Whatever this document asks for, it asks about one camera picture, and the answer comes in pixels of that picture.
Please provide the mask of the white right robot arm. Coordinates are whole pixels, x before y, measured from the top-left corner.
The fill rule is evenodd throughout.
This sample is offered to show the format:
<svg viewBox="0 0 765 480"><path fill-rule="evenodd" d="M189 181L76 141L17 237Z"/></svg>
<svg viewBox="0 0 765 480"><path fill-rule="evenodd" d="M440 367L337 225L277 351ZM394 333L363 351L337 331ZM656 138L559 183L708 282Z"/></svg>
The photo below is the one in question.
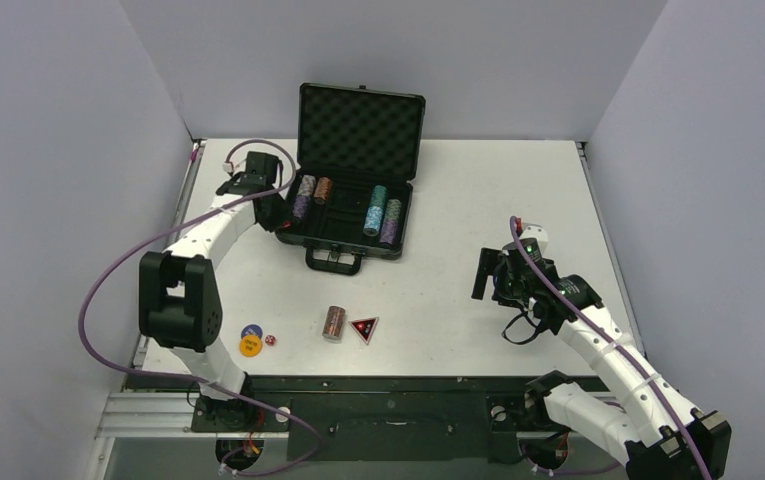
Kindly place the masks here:
<svg viewBox="0 0 765 480"><path fill-rule="evenodd" d="M509 244L481 250L473 298L482 299L491 287L494 302L516 310L511 325L530 325L522 345L554 335L587 363L614 401L552 371L529 382L518 407L505 407L501 415L560 434L575 432L631 479L722 478L732 436L728 421L718 411L704 412L665 380L586 280L559 274L543 254L540 226L511 217L509 228Z"/></svg>

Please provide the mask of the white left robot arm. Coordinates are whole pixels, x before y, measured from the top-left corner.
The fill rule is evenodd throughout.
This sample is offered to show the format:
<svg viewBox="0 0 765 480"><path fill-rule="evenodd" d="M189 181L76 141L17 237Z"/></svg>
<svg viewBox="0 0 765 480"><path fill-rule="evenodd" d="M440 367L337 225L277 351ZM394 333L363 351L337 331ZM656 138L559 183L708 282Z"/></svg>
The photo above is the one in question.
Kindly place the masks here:
<svg viewBox="0 0 765 480"><path fill-rule="evenodd" d="M256 402L242 393L246 373L220 340L223 309L215 270L247 230L280 223L283 198L276 193L282 161L251 151L244 167L220 185L208 209L162 252L139 263L139 328L171 351L219 402L217 416L230 429L249 427Z"/></svg>

